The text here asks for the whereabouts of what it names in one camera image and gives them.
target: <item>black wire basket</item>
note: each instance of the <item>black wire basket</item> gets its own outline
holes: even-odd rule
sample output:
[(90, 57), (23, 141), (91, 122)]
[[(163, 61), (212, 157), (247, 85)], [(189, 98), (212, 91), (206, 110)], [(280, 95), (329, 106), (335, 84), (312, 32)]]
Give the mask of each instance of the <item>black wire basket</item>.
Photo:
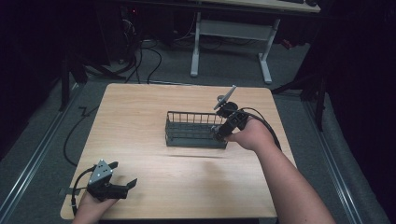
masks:
[(213, 138), (213, 130), (225, 119), (215, 113), (168, 111), (165, 139), (169, 147), (226, 148), (227, 142)]

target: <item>forearm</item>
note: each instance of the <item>forearm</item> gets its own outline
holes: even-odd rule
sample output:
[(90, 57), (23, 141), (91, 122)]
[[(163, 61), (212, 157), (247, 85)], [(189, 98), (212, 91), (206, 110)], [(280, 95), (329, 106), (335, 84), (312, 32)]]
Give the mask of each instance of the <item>forearm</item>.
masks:
[(98, 223), (100, 216), (94, 211), (81, 210), (78, 211), (76, 217), (73, 220), (73, 224), (96, 224)]
[(262, 165), (280, 223), (334, 223), (323, 201), (275, 146), (254, 150)]

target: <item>table top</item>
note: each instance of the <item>table top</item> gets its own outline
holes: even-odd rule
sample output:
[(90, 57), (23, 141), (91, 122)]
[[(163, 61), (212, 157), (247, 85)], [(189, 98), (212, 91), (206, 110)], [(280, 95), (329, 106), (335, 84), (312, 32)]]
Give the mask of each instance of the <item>table top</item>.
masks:
[(200, 0), (201, 2), (229, 4), (245, 7), (265, 7), (272, 9), (290, 10), (298, 12), (320, 12), (320, 7), (311, 7), (307, 3), (291, 3), (279, 0)]
[[(119, 162), (110, 183), (137, 178), (127, 199), (103, 219), (276, 217), (256, 155), (236, 143), (225, 149), (167, 147), (167, 111), (215, 112), (231, 87), (110, 84), (78, 162), (71, 188), (84, 170), (103, 159)], [(271, 92), (236, 88), (229, 101), (260, 111), (285, 155), (295, 164)], [(86, 187), (89, 175), (79, 181)], [(61, 211), (72, 219), (70, 196)]]

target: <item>metal rail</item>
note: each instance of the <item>metal rail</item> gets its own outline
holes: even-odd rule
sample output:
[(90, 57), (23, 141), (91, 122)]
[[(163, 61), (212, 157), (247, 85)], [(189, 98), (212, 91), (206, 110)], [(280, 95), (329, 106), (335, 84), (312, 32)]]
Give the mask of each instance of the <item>metal rail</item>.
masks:
[(312, 127), (315, 129), (318, 140), (321, 143), (323, 157), (326, 161), (330, 176), (332, 178), (332, 181), (334, 183), (334, 186), (338, 193), (338, 196), (340, 197), (340, 201), (341, 201), (342, 205), (344, 206), (344, 209), (346, 211), (346, 215), (347, 215), (347, 218), (349, 219), (349, 222), (356, 223), (356, 224), (363, 223), (361, 220), (361, 215), (359, 214), (359, 210), (356, 207), (356, 205), (353, 201), (353, 197), (349, 191), (349, 187), (347, 186), (346, 181), (344, 180), (343, 176), (341, 175), (340, 170), (338, 169), (337, 163), (332, 155), (332, 151), (326, 141), (326, 138), (325, 138), (323, 132), (321, 132), (318, 129), (318, 126), (315, 123), (315, 112), (314, 112), (312, 105), (307, 101), (303, 101), (303, 106), (304, 106), (305, 112), (310, 117), (310, 119), (309, 119), (310, 123), (311, 123)]
[(21, 172), (18, 180), (16, 181), (14, 187), (9, 192), (7, 198), (3, 202), (0, 207), (0, 223), (7, 223), (9, 218), (11, 217), (15, 207), (20, 201), (23, 193), (26, 191), (33, 177), (35, 176), (36, 171), (38, 170), (41, 162), (44, 160), (47, 152), (49, 151), (49, 145), (52, 140), (52, 137), (55, 135), (59, 126), (61, 125), (64, 116), (67, 114), (67, 111), (70, 108), (70, 105), (76, 100), (83, 89), (83, 86), (79, 86), (75, 84), (72, 89), (72, 97), (68, 106), (64, 109), (64, 111), (59, 111), (56, 115), (54, 121), (51, 123), (49, 128), (47, 129), (43, 139), (38, 144), (35, 149), (35, 153), (32, 158), (28, 161), (27, 165)]

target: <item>black cable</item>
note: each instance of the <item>black cable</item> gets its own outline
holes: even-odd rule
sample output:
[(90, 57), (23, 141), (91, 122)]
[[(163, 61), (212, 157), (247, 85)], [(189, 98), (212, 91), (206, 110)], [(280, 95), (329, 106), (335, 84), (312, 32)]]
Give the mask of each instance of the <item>black cable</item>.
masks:
[(227, 40), (226, 38), (223, 38), (222, 41), (224, 43), (227, 43), (227, 44), (233, 44), (233, 45), (238, 45), (238, 46), (246, 46), (246, 45), (251, 45), (251, 44), (254, 44), (256, 42), (259, 42), (258, 40), (250, 39), (250, 40), (248, 40), (248, 41), (246, 41), (244, 43), (238, 43), (236, 41)]
[(87, 58), (82, 57), (81, 55), (77, 55), (75, 54), (75, 56), (83, 63), (83, 64), (87, 64), (89, 66), (91, 66), (92, 68), (94, 68), (95, 70), (101, 72), (104, 76), (113, 78), (113, 79), (124, 79), (124, 77), (120, 77), (119, 75), (114, 74), (113, 72), (111, 72), (110, 70), (108, 70), (107, 68), (103, 67), (102, 65), (96, 64), (92, 61), (90, 61)]
[(136, 63), (134, 64), (134, 71), (125, 79), (125, 82), (124, 82), (124, 83), (128, 83), (128, 82), (129, 82), (129, 79), (131, 79), (131, 77), (132, 77), (132, 76), (134, 75), (134, 73), (137, 71), (137, 67), (138, 67), (139, 65), (136, 65)]
[[(114, 72), (112, 72), (112, 73), (113, 73), (114, 75), (119, 75), (119, 74), (121, 74), (121, 73), (124, 73), (124, 72), (127, 72), (127, 71), (131, 70), (133, 67), (134, 67), (134, 61), (131, 61), (131, 62), (129, 62), (125, 67), (121, 68), (121, 69), (118, 70), (118, 71), (114, 71)], [(103, 75), (104, 75), (103, 73), (98, 73), (98, 72), (92, 71), (90, 68), (88, 68), (88, 67), (86, 67), (86, 66), (85, 66), (85, 71), (86, 71), (87, 73), (89, 73), (89, 74), (91, 74), (91, 75), (94, 75), (94, 76), (97, 76), (97, 77), (103, 76)]]
[(77, 210), (78, 210), (77, 204), (76, 204), (76, 191), (78, 190), (78, 188), (77, 188), (78, 181), (79, 181), (85, 174), (87, 174), (87, 173), (89, 173), (89, 172), (93, 172), (93, 171), (95, 170), (95, 168), (96, 168), (96, 165), (94, 165), (92, 168), (90, 168), (90, 169), (88, 169), (88, 170), (82, 172), (82, 173), (77, 177), (77, 179), (76, 179), (75, 185), (74, 185), (73, 190), (72, 190), (72, 199), (71, 199), (72, 209), (73, 209), (73, 214), (74, 214), (74, 216), (76, 215)]
[(193, 15), (193, 17), (192, 17), (191, 26), (190, 26), (189, 31), (187, 31), (187, 33), (186, 33), (185, 35), (183, 35), (181, 38), (175, 39), (174, 42), (177, 42), (178, 40), (182, 40), (182, 39), (184, 39), (184, 38), (188, 38), (188, 37), (194, 36), (194, 35), (191, 35), (191, 30), (192, 30), (192, 28), (194, 27), (195, 18), (196, 18), (196, 17), (197, 17), (197, 13), (194, 12), (194, 15)]
[(82, 118), (73, 126), (72, 130), (69, 132), (69, 134), (66, 137), (66, 140), (64, 140), (64, 158), (73, 166), (77, 167), (77, 164), (73, 161), (71, 161), (66, 154), (66, 147), (67, 147), (67, 142), (69, 141), (70, 136), (72, 135), (72, 133), (74, 132), (74, 130), (77, 128), (77, 126), (85, 119), (87, 118), (93, 111), (95, 111), (97, 108), (99, 108), (99, 105), (97, 107), (95, 107), (94, 109), (92, 109), (90, 112), (88, 112), (87, 114), (83, 114)]
[(160, 57), (160, 61), (158, 62), (157, 66), (154, 68), (154, 70), (151, 71), (150, 74), (148, 74), (148, 84), (149, 84), (149, 79), (150, 79), (151, 75), (160, 67), (161, 62), (163, 61), (163, 57), (161, 56), (161, 54), (158, 51), (156, 51), (154, 49), (146, 49), (146, 50), (150, 50), (150, 51), (156, 53)]
[(203, 43), (203, 42), (201, 41), (201, 43), (200, 43), (200, 45), (199, 45), (200, 48), (202, 48), (202, 49), (207, 49), (207, 50), (219, 49), (219, 48), (221, 47), (221, 45), (222, 45), (222, 40), (221, 40), (221, 38), (220, 38), (220, 37), (212, 37), (212, 38), (208, 37), (206, 40), (212, 40), (212, 39), (215, 40), (215, 41), (211, 41), (212, 43), (219, 42), (219, 44), (218, 44), (217, 46), (215, 46), (214, 48), (206, 48), (206, 47), (203, 46), (203, 44), (207, 44), (207, 43)]
[(242, 107), (241, 108), (241, 110), (244, 110), (244, 109), (253, 110), (254, 112), (258, 113), (260, 115), (260, 117), (262, 117), (262, 119), (265, 119), (264, 116), (255, 108), (252, 108), (252, 107)]
[(137, 69), (140, 67), (140, 64), (142, 64), (142, 61), (143, 61), (143, 50), (142, 50), (142, 45), (140, 44), (140, 61), (139, 61), (139, 64), (137, 65), (137, 67), (136, 67), (136, 79), (137, 79), (137, 83), (138, 84), (140, 84), (140, 76), (139, 76), (139, 73), (138, 73), (138, 71), (137, 71)]
[(174, 44), (178, 45), (178, 46), (181, 46), (181, 47), (192, 46), (194, 44), (194, 40), (189, 41), (189, 39), (192, 38), (192, 37), (194, 37), (194, 35), (185, 37), (183, 39), (179, 39), (179, 40), (175, 41)]

